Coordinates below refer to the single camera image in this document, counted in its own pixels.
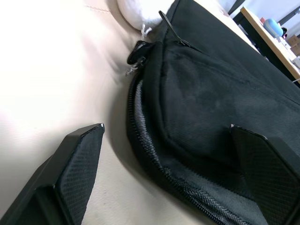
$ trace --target blue object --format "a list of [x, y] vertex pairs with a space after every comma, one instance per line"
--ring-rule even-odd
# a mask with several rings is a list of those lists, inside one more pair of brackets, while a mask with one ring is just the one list
[[282, 36], [283, 30], [281, 29], [281, 26], [278, 25], [278, 23], [273, 19], [267, 19], [263, 23], [263, 27], [273, 36]]

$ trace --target zipper pull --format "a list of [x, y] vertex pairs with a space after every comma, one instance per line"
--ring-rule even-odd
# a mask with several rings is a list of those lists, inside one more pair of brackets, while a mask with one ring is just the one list
[[136, 63], [134, 63], [130, 68], [129, 70], [126, 72], [125, 76], [128, 76], [130, 75], [131, 73], [135, 72], [136, 70], [142, 68], [144, 65], [145, 65], [145, 61], [146, 61], [146, 58], [145, 57], [141, 57], [137, 60]]
[[161, 16], [161, 18], [163, 19], [163, 21], [166, 23], [166, 25], [168, 26], [168, 28], [172, 31], [172, 34], [173, 34], [174, 37], [177, 39], [177, 41], [178, 41], [181, 45], [191, 47], [187, 41], [181, 39], [181, 38], [176, 34], [176, 32], [174, 31], [174, 28], [173, 28], [172, 24], [170, 23], [170, 21], [168, 20], [167, 16], [166, 16], [162, 11], [159, 11], [158, 13], [159, 13], [159, 15]]
[[153, 46], [154, 43], [138, 41], [135, 44], [135, 48], [132, 50], [131, 54], [128, 56], [127, 63], [129, 65], [133, 65], [137, 63], [140, 58], [146, 58]]

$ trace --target white wall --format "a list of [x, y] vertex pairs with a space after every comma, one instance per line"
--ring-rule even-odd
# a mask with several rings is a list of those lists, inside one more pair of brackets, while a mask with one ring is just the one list
[[[235, 2], [235, 0], [218, 1], [226, 11], [228, 11]], [[246, 0], [242, 6], [249, 9], [259, 18], [272, 18], [279, 21], [299, 5], [300, 1], [298, 0]], [[241, 7], [232, 13], [232, 18], [238, 14]], [[294, 16], [289, 22], [285, 23], [284, 26], [288, 29], [287, 33], [289, 37], [293, 34], [298, 35], [300, 33], [300, 15]]]

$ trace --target cardboard box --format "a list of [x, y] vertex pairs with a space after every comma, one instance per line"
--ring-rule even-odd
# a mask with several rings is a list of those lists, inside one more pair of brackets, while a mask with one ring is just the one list
[[300, 55], [300, 44], [295, 45], [294, 47], [291, 48], [291, 51], [296, 55], [299, 56]]
[[295, 45], [300, 43], [300, 39], [296, 35], [293, 35], [287, 40], [287, 42], [291, 47], [294, 47]]

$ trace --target zipper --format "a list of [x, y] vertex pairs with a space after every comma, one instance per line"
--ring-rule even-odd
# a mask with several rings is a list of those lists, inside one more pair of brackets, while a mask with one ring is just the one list
[[138, 41], [135, 44], [134, 49], [127, 58], [127, 64], [133, 65], [137, 63], [141, 58], [146, 59], [155, 43], [149, 43], [145, 41]]
[[190, 45], [189, 42], [187, 42], [186, 40], [184, 40], [184, 39], [182, 39], [181, 37], [179, 37], [178, 34], [176, 34], [176, 32], [175, 32], [175, 30], [174, 30], [172, 24], [171, 24], [170, 21], [168, 20], [168, 17], [167, 17], [162, 11], [159, 11], [159, 15], [161, 16], [161, 18], [163, 19], [163, 21], [164, 21], [165, 24], [167, 25], [168, 30], [170, 30], [170, 31], [172, 32], [173, 36], [176, 38], [176, 40], [177, 40], [176, 42], [177, 42], [177, 43], [179, 43], [180, 45], [189, 47], [189, 48], [191, 48], [191, 49], [194, 49], [194, 50], [196, 50], [196, 51], [198, 51], [198, 52], [201, 52], [201, 53], [203, 53], [203, 54], [208, 55], [207, 53], [205, 53], [205, 52], [199, 50], [198, 48], [196, 48], [196, 47]]
[[[136, 125], [135, 125], [135, 119], [134, 119], [134, 109], [133, 109], [133, 99], [134, 99], [134, 91], [135, 91], [135, 87], [137, 85], [137, 79], [139, 77], [139, 74], [137, 73], [130, 86], [129, 86], [129, 91], [128, 91], [128, 100], [127, 100], [127, 109], [128, 109], [128, 117], [129, 117], [129, 122], [133, 128], [134, 134], [138, 140], [138, 142], [143, 146], [145, 146], [144, 142], [143, 142], [143, 138], [140, 136], [140, 132], [138, 131]], [[203, 207], [201, 204], [199, 204], [197, 202], [196, 199], [194, 199], [193, 197], [189, 196], [182, 188], [180, 188], [180, 184], [178, 182], [176, 182], [170, 175], [165, 174], [163, 171], [161, 171], [161, 165], [152, 157], [152, 155], [150, 155], [146, 149], [145, 153], [147, 155], [147, 158], [150, 160], [150, 162], [160, 171], [160, 173], [162, 173], [162, 175], [164, 177], [167, 178], [167, 181], [170, 183], [170, 185], [183, 197], [185, 197], [192, 205], [194, 205], [196, 208], [198, 208], [199, 210], [201, 210], [208, 218], [210, 218], [212, 221], [214, 221], [217, 224], [220, 225], [225, 225], [225, 223], [220, 220], [219, 218], [217, 218], [215, 215], [213, 215], [210, 211], [208, 211], [205, 207]]]

